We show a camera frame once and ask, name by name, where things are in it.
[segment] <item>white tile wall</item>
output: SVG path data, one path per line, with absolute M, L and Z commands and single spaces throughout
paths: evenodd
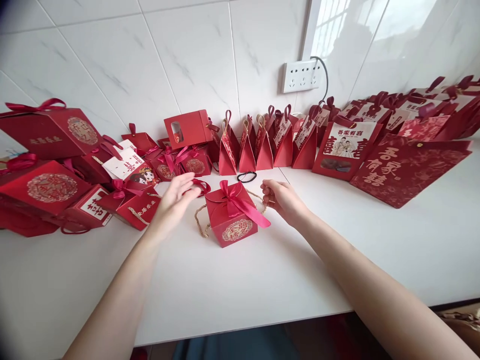
M 299 59 L 309 0 L 15 0 L 0 19 L 0 101 L 58 97 L 101 133 L 125 124 L 154 138 L 163 119 L 207 109 L 219 124 L 270 104 L 307 111 L 325 92 L 279 92 L 284 62 Z M 322 0 L 312 53 L 343 106 L 378 91 L 407 91 L 480 76 L 478 0 Z M 22 151 L 0 134 L 0 156 Z

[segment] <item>white table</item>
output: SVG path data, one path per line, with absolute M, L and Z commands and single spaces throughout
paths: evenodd
M 429 306 L 480 297 L 480 146 L 402 209 L 306 170 L 259 171 L 288 181 L 306 204 Z M 213 190 L 233 176 L 205 178 Z M 159 193 L 166 184 L 160 184 Z M 327 316 L 352 308 L 303 238 L 274 211 L 272 226 L 220 248 L 194 212 L 158 257 L 137 346 Z M 208 221 L 207 211 L 200 221 Z M 113 218 L 84 235 L 0 232 L 0 315 L 17 359 L 60 358 L 141 233 Z

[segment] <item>hand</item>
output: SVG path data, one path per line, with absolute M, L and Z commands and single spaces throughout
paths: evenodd
M 276 210 L 291 227 L 298 230 L 313 215 L 289 183 L 263 180 L 260 187 L 264 195 L 263 204 Z
M 166 237 L 179 224 L 187 206 L 201 192 L 201 189 L 198 187 L 187 191 L 194 184 L 192 181 L 194 176 L 194 172 L 187 172 L 175 176 L 171 180 L 170 186 L 161 198 L 160 205 L 148 227 L 149 230 L 161 231 L 161 234 Z

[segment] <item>electrical outlet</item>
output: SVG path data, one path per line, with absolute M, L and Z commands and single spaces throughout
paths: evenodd
M 284 94 L 320 87 L 320 76 L 324 68 L 318 60 L 286 62 L 283 69 Z

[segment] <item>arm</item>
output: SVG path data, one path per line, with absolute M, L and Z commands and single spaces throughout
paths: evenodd
M 64 360 L 128 360 L 162 241 L 179 223 L 188 204 L 200 194 L 194 173 L 171 181 L 151 224 L 121 265 L 100 302 L 68 348 Z
M 261 188 L 264 204 L 307 240 L 392 358 L 478 360 L 433 311 L 314 215 L 290 184 L 264 180 Z

